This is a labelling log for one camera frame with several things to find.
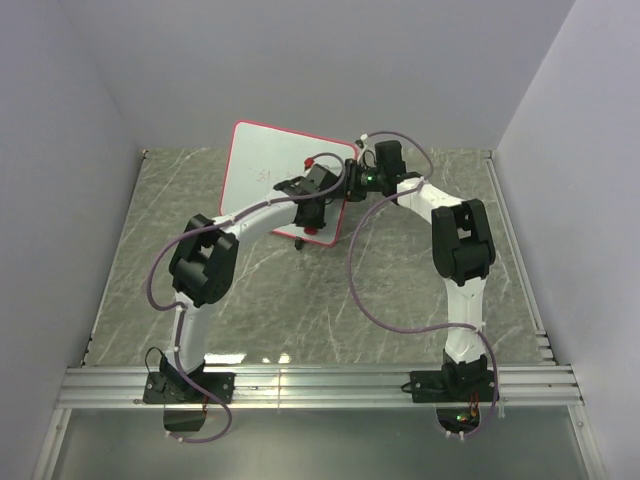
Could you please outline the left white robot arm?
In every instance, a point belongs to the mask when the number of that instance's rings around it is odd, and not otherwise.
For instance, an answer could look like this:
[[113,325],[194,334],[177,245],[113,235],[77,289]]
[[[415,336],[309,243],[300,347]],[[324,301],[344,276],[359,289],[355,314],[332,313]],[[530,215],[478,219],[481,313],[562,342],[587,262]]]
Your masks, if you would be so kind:
[[192,217],[169,263],[175,290],[176,320],[170,350],[159,370],[166,388],[180,402],[202,390],[204,333],[209,309],[229,291],[239,251],[287,225],[303,230],[326,226],[326,203],[341,196],[346,169],[335,173],[315,163],[303,176],[283,180],[259,202],[226,216]]

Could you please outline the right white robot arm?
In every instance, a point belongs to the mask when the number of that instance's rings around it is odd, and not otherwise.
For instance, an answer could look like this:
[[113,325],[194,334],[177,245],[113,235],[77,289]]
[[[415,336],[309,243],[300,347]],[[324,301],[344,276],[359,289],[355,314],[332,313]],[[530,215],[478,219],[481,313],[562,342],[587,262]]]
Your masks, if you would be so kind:
[[349,246],[346,269],[350,294],[360,311],[375,325],[403,335],[439,330],[447,332],[444,347],[444,373],[441,386],[455,400],[466,398],[477,385],[477,378],[492,372],[498,381],[498,366],[483,333],[483,295],[496,250],[486,209],[478,199],[461,200],[431,185],[426,177],[408,172],[403,161],[394,167],[377,165],[360,168],[349,175],[348,193],[365,195],[380,192],[384,198],[366,212],[368,216],[387,202],[395,202],[431,226],[431,253],[437,273],[444,281],[448,301],[447,321],[425,327],[396,327],[376,318],[362,303],[356,291]]

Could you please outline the red-framed whiteboard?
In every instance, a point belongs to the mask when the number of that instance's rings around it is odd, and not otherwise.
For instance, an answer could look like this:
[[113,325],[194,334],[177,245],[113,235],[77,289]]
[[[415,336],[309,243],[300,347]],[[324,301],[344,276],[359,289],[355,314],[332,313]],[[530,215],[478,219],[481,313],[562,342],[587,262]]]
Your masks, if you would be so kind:
[[305,173],[305,161],[322,152],[356,156],[353,144],[266,124],[239,121],[231,138],[219,212],[241,211],[260,202],[272,187]]

